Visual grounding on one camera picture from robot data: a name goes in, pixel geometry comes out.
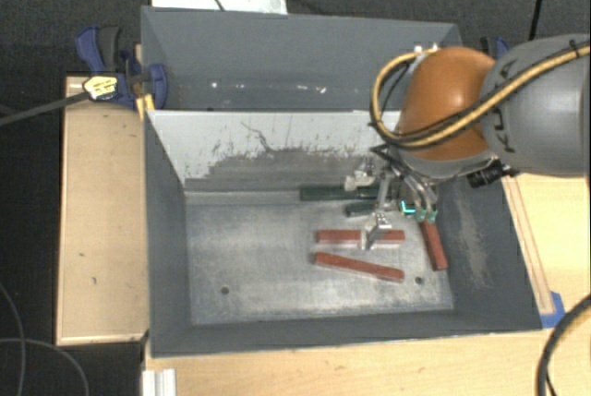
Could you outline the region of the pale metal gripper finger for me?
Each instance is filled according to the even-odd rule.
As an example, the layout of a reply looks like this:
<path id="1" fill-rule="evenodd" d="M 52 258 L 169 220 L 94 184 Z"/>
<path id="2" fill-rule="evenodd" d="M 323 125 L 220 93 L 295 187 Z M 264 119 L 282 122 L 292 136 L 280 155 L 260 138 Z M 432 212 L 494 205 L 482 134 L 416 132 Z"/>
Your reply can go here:
<path id="1" fill-rule="evenodd" d="M 375 167 L 371 163 L 362 163 L 344 179 L 344 190 L 355 191 L 372 186 L 375 182 Z"/>
<path id="2" fill-rule="evenodd" d="M 361 247 L 370 250 L 386 234 L 393 231 L 392 223 L 382 212 L 372 212 L 362 228 Z"/>

